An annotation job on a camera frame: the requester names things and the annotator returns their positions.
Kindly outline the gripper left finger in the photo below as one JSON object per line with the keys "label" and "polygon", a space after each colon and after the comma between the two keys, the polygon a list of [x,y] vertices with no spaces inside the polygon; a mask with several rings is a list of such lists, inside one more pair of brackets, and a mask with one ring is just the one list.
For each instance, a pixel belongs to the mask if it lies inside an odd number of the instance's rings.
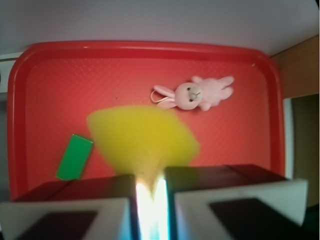
{"label": "gripper left finger", "polygon": [[132,174],[46,182],[0,204],[5,240],[137,240]]}

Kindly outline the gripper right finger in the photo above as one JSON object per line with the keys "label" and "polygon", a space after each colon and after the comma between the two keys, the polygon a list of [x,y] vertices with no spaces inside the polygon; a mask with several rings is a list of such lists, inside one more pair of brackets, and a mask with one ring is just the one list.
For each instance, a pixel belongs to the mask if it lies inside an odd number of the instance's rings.
{"label": "gripper right finger", "polygon": [[254,164],[167,167],[172,240],[317,240],[304,227],[308,182]]}

